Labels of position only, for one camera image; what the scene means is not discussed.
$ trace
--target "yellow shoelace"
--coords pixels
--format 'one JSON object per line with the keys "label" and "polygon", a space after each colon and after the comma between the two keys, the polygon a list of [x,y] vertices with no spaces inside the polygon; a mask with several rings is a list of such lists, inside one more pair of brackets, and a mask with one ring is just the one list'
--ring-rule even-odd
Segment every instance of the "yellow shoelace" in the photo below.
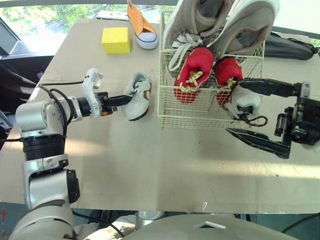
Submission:
{"label": "yellow shoelace", "polygon": [[217,90],[217,93],[223,92],[226,89],[231,89],[231,87],[237,82],[233,80],[234,78],[229,78],[229,80],[226,82],[226,86],[221,87]]}
{"label": "yellow shoelace", "polygon": [[[198,86],[197,79],[200,78],[203,74],[204,73],[202,71],[198,71],[198,72],[191,71],[190,72],[190,77],[186,82],[188,84],[194,84],[194,86],[197,87]],[[193,89],[189,85],[184,87],[182,85],[182,82],[180,82],[180,89],[181,89],[182,92],[192,92],[192,93],[194,93],[194,92],[198,91],[198,89]]]}

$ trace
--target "black cable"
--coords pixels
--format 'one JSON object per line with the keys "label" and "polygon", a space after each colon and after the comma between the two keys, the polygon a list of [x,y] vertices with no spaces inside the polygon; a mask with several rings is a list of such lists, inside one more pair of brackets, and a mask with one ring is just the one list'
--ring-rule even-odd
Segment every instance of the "black cable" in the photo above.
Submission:
{"label": "black cable", "polygon": [[57,83],[42,83],[43,86],[58,86],[58,85],[73,85],[73,84],[82,84],[84,81],[74,81],[74,82],[57,82]]}
{"label": "black cable", "polygon": [[285,228],[285,229],[282,231],[282,233],[285,234],[286,232],[290,231],[291,229],[295,228],[296,226],[298,226],[298,225],[300,225],[300,224],[302,224],[302,223],[304,223],[304,222],[306,222],[306,221],[308,221],[308,220],[310,220],[310,219],[313,219],[313,218],[315,218],[315,217],[318,217],[318,216],[320,216],[320,212],[319,212],[319,213],[316,213],[316,214],[313,214],[313,215],[310,215],[310,216],[307,216],[307,217],[305,217],[305,218],[303,218],[303,219],[295,222],[294,224],[288,226],[287,228]]}
{"label": "black cable", "polygon": [[49,97],[52,98],[54,100],[54,102],[58,105],[60,112],[62,114],[63,135],[66,136],[68,121],[67,121],[67,115],[66,115],[64,107],[62,106],[61,102],[59,102],[58,98],[52,92],[50,92],[46,87],[44,87],[42,84],[38,84],[38,86],[39,86],[39,88],[44,90],[49,95]]}
{"label": "black cable", "polygon": [[116,227],[115,227],[113,224],[111,224],[111,223],[108,223],[108,222],[106,222],[106,221],[97,219],[97,218],[92,217],[92,216],[82,215],[82,214],[80,214],[80,213],[78,213],[78,212],[75,212],[75,211],[72,211],[72,214],[74,214],[75,216],[78,216],[78,217],[80,217],[80,218],[88,219],[88,220],[90,220],[90,221],[95,221],[95,222],[97,222],[97,223],[102,223],[102,224],[105,224],[105,225],[107,225],[107,226],[110,226],[110,227],[112,227],[114,230],[116,230],[117,233],[118,233],[121,237],[124,237],[124,236],[125,236],[118,228],[116,228]]}
{"label": "black cable", "polygon": [[15,139],[5,139],[1,138],[0,142],[20,142],[20,138],[15,138]]}
{"label": "black cable", "polygon": [[59,89],[56,88],[51,88],[50,92],[57,92],[58,94],[60,94],[66,101],[66,103],[69,105],[69,110],[70,110],[70,117],[67,121],[67,125],[69,125],[69,123],[71,123],[72,119],[74,118],[74,116],[76,115],[76,110],[75,110],[75,106],[72,103],[72,101]]}

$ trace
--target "beige table surface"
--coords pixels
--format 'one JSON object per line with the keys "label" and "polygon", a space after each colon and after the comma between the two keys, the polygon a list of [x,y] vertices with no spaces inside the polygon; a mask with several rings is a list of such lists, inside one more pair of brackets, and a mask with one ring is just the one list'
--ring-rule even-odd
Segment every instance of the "beige table surface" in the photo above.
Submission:
{"label": "beige table surface", "polygon": [[[131,54],[106,55],[100,44],[105,27],[126,21],[80,19],[43,75],[42,82],[80,81],[89,68],[104,74],[100,92],[120,95],[135,71],[152,79],[149,113],[129,122],[122,111],[85,118],[68,128],[69,168],[79,178],[81,197],[74,207],[220,213],[316,213],[320,209],[320,154],[293,143],[289,160],[249,147],[226,131],[161,129],[157,116],[159,49],[133,41]],[[266,58],[263,76],[290,83],[312,82],[320,100],[320,59]],[[80,85],[59,86],[82,96]],[[36,100],[47,99],[34,91]],[[261,113],[272,137],[277,115],[294,98],[265,97]],[[10,138],[18,137],[15,126]],[[23,202],[22,144],[7,142],[0,153],[0,201]]]}

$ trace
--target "robotic arm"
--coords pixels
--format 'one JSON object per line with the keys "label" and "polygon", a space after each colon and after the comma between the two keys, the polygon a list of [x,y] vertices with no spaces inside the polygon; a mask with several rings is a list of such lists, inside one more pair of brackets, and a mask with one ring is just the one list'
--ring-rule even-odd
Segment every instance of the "robotic arm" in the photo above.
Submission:
{"label": "robotic arm", "polygon": [[66,118],[71,122],[91,116],[107,116],[131,97],[109,97],[94,93],[103,75],[97,69],[87,71],[82,83],[84,97],[45,100],[22,104],[16,110],[25,162],[23,163],[24,202],[30,212],[16,225],[11,240],[77,239],[73,231],[70,204],[80,197],[76,171],[66,169]]}
{"label": "robotic arm", "polygon": [[230,134],[283,159],[289,158],[292,141],[320,153],[320,101],[309,98],[310,83],[290,84],[272,79],[246,78],[238,84],[258,94],[297,97],[297,101],[294,107],[287,107],[277,117],[274,135],[281,137],[281,141],[271,141],[268,136],[250,130],[226,128]]}

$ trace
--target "red shoe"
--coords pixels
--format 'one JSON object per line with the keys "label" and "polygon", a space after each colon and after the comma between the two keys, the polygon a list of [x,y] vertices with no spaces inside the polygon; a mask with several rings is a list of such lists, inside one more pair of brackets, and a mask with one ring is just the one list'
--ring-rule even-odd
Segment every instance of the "red shoe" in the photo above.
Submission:
{"label": "red shoe", "polygon": [[[230,89],[230,86],[242,80],[242,69],[234,57],[226,56],[219,60],[215,66],[215,80],[218,88]],[[229,99],[230,92],[222,91],[216,95],[217,102],[223,106]]]}
{"label": "red shoe", "polygon": [[175,80],[175,97],[182,104],[191,104],[198,95],[198,89],[208,80],[215,57],[206,47],[195,48],[186,58],[178,78]]}

